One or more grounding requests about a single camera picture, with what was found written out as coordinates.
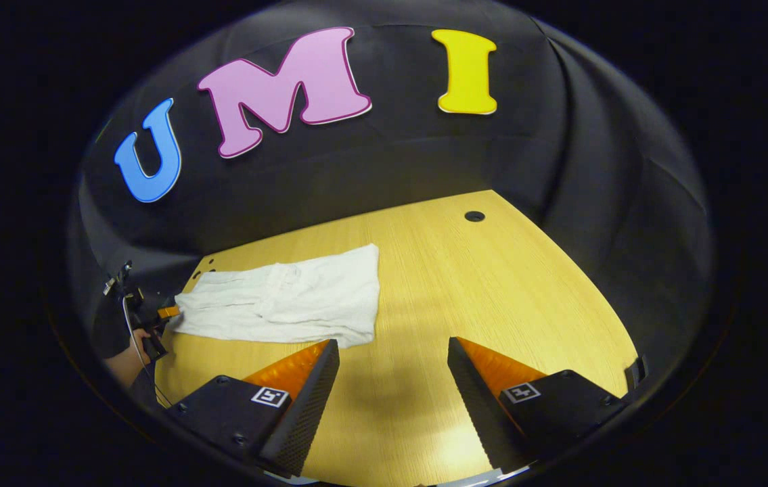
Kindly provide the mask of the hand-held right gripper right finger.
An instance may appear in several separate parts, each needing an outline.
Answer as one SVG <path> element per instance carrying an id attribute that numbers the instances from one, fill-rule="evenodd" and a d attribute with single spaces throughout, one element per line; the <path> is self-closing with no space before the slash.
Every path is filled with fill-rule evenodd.
<path id="1" fill-rule="evenodd" d="M 490 465 L 504 473 L 559 457 L 629 404 L 575 370 L 542 373 L 464 337 L 449 338 L 448 367 Z"/>

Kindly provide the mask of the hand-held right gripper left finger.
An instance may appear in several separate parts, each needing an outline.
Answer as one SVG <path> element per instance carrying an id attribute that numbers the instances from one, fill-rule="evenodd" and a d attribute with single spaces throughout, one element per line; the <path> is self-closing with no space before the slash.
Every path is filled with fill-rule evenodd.
<path id="1" fill-rule="evenodd" d="M 339 367 L 337 341 L 322 340 L 244 379 L 214 376 L 167 417 L 241 465 L 300 477 Z"/>

